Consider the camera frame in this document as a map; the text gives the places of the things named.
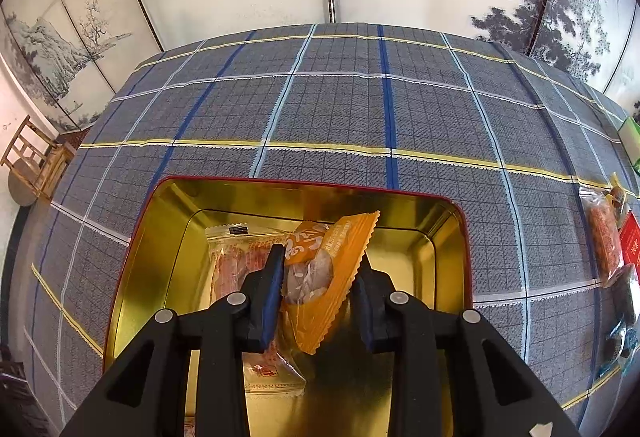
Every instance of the wooden chair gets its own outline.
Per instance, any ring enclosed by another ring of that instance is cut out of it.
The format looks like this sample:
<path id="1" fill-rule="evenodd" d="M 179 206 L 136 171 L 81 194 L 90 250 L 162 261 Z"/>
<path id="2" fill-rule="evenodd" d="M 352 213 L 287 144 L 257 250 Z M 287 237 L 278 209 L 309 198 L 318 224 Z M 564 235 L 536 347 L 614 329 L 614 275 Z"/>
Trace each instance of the wooden chair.
<path id="1" fill-rule="evenodd" d="M 43 151 L 25 137 L 29 130 L 46 143 L 47 147 Z M 17 154 L 17 159 L 11 161 L 9 156 L 14 152 Z M 62 174 L 75 154 L 76 151 L 72 146 L 52 140 L 31 123 L 30 116 L 27 116 L 18 127 L 9 146 L 6 147 L 0 165 L 7 165 L 12 175 L 25 185 L 34 197 L 44 197 L 50 201 Z"/>

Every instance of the orange snack package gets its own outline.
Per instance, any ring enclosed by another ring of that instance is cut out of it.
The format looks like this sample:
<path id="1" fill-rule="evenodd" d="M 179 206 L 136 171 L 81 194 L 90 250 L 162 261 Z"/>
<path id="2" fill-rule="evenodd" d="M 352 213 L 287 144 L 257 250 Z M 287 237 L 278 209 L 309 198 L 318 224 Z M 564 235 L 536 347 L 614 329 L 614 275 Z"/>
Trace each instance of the orange snack package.
<path id="1" fill-rule="evenodd" d="M 298 348 L 315 354 L 347 297 L 380 212 L 304 221 L 285 242 L 283 296 Z"/>

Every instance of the blue stripe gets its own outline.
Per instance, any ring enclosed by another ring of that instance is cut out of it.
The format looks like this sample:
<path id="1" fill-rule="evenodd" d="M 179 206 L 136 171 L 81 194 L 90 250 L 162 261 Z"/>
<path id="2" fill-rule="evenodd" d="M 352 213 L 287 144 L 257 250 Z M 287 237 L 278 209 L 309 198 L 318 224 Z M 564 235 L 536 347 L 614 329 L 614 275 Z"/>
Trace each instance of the blue stripe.
<path id="1" fill-rule="evenodd" d="M 386 187 L 392 190 L 399 189 L 398 161 L 394 157 L 393 150 L 396 148 L 396 116 L 394 113 L 394 96 L 391 88 L 389 74 L 389 58 L 386 54 L 386 44 L 383 39 L 385 35 L 384 27 L 378 26 L 378 45 L 380 47 L 380 68 L 384 77 L 382 78 L 383 101 L 385 106 L 385 146 L 391 149 L 391 156 L 386 158 Z"/>
<path id="2" fill-rule="evenodd" d="M 251 38 L 253 37 L 254 34 L 255 34 L 255 30 L 253 30 L 251 33 L 249 33 L 249 36 L 247 36 L 244 39 L 244 42 L 248 42 L 249 40 L 251 40 Z M 225 71 L 229 68 L 229 65 L 231 65 L 233 60 L 236 58 L 238 53 L 240 51 L 242 51 L 242 48 L 245 45 L 246 45 L 245 43 L 241 43 L 238 46 L 238 48 L 236 48 L 236 50 L 231 53 L 231 56 L 229 56 L 229 58 L 226 60 L 225 64 L 222 65 L 220 70 L 216 73 L 216 78 L 220 78 L 225 73 Z M 207 99 L 207 96 L 209 96 L 209 94 L 211 93 L 211 91 L 212 91 L 213 87 L 215 87 L 215 85 L 216 85 L 216 80 L 213 80 L 207 86 L 207 88 L 204 89 L 204 92 L 200 95 L 198 100 L 193 104 L 193 107 L 191 107 L 191 110 L 186 115 L 186 117 L 183 119 L 182 124 L 180 125 L 180 128 L 178 129 L 177 134 L 175 134 L 174 141 L 179 140 L 184 135 L 185 131 L 189 127 L 189 124 L 191 123 L 191 120 L 194 118 L 196 112 L 198 112 L 198 109 L 204 103 L 204 100 Z M 160 163 L 160 166 L 158 166 L 158 169 L 156 170 L 156 173 L 154 173 L 154 176 L 151 179 L 151 182 L 149 183 L 148 188 L 146 189 L 146 196 L 147 197 L 149 197 L 149 195 L 153 192 L 153 190 L 154 190 L 154 188 L 156 186 L 156 183 L 160 180 L 162 172 L 164 172 L 164 169 L 166 168 L 166 165 L 169 163 L 169 160 L 171 159 L 171 156 L 174 154 L 174 149 L 175 149 L 174 146 L 170 146 L 167 149 L 167 151 L 164 153 L 164 157 L 162 157 L 162 161 Z"/>
<path id="3" fill-rule="evenodd" d="M 498 51 L 502 53 L 502 56 L 505 59 L 513 59 L 510 56 L 508 56 L 507 51 L 502 47 L 502 45 L 500 45 L 497 42 L 493 42 L 493 44 L 496 48 L 498 48 Z M 540 63 L 536 60 L 534 61 L 536 62 L 542 74 L 548 77 L 548 75 L 545 73 L 545 70 L 542 68 Z M 520 68 L 517 67 L 516 64 L 510 64 L 510 65 L 511 65 L 511 70 L 514 72 L 514 74 L 518 77 L 518 79 L 520 80 L 524 88 L 527 90 L 527 93 L 532 98 L 533 102 L 535 104 L 543 105 L 542 99 L 540 98 L 538 91 L 535 90 L 535 88 L 530 83 L 530 81 L 524 76 L 524 74 L 522 74 L 522 71 L 520 70 Z M 562 141 L 562 136 L 560 135 L 558 127 L 556 127 L 555 123 L 553 122 L 548 110 L 543 109 L 543 110 L 540 110 L 540 112 L 542 113 L 542 118 L 546 123 L 546 127 L 551 133 L 551 137 L 553 138 L 554 142 L 556 143 L 556 146 L 558 147 L 558 152 L 560 153 L 562 163 L 564 163 L 564 167 L 567 170 L 568 174 L 578 175 L 577 172 L 575 171 L 574 162 L 572 161 L 571 156 L 569 155 L 569 151 L 567 150 L 566 145 Z M 588 223 L 587 223 L 586 213 L 582 205 L 582 201 L 580 200 L 580 185 L 578 183 L 572 183 L 572 189 L 574 191 L 574 197 L 578 205 L 578 214 L 580 215 L 580 220 L 582 221 L 583 229 L 586 229 L 586 227 L 588 226 Z M 594 277 L 597 277 L 598 269 L 596 265 L 595 252 L 593 249 L 593 243 L 591 241 L 591 237 L 586 237 L 586 243 L 587 243 L 587 252 L 589 255 L 589 266 L 591 268 L 591 275 Z M 593 386 L 593 382 L 595 381 L 596 363 L 598 359 L 598 347 L 599 347 L 599 341 L 600 341 L 600 289 L 598 287 L 594 289 L 593 295 L 594 295 L 593 343 L 592 343 L 593 347 L 591 348 L 591 382 L 590 382 L 589 388 Z M 529 299 L 526 299 L 526 302 L 527 302 L 527 307 L 529 307 Z M 584 406 L 582 407 L 580 417 L 578 418 L 578 424 L 577 424 L 578 428 L 580 428 L 580 423 L 584 418 L 584 414 L 586 412 L 588 402 L 589 401 L 584 403 Z"/>

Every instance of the red box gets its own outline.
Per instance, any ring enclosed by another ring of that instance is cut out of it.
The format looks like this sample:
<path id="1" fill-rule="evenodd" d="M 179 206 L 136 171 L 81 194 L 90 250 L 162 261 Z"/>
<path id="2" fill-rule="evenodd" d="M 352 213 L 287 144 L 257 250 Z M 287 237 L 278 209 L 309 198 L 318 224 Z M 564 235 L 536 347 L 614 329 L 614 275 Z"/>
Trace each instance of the red box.
<path id="1" fill-rule="evenodd" d="M 640 275 L 640 226 L 631 211 L 620 229 L 620 243 L 622 244 L 623 260 L 625 263 L 635 264 L 636 271 Z"/>

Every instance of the wrapped pastry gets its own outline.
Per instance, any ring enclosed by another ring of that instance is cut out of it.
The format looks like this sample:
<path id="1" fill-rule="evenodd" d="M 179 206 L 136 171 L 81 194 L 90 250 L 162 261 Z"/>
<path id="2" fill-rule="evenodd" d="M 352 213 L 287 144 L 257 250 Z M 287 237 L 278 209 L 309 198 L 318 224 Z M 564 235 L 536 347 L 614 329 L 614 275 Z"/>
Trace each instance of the wrapped pastry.
<path id="1" fill-rule="evenodd" d="M 283 296 L 300 350 L 314 354 L 351 287 L 380 212 L 331 227 L 305 221 L 285 242 Z"/>
<path id="2" fill-rule="evenodd" d="M 622 271 L 622 245 L 616 218 L 604 195 L 591 188 L 580 188 L 580 200 L 591 228 L 593 250 L 603 287 L 611 286 Z"/>
<path id="3" fill-rule="evenodd" d="M 213 266 L 210 302 L 240 290 L 249 273 L 262 269 L 274 243 L 284 243 L 287 232 L 268 227 L 233 224 L 206 229 Z M 276 335 L 262 354 L 243 353 L 247 393 L 299 395 L 306 381 L 293 362 L 278 319 Z"/>

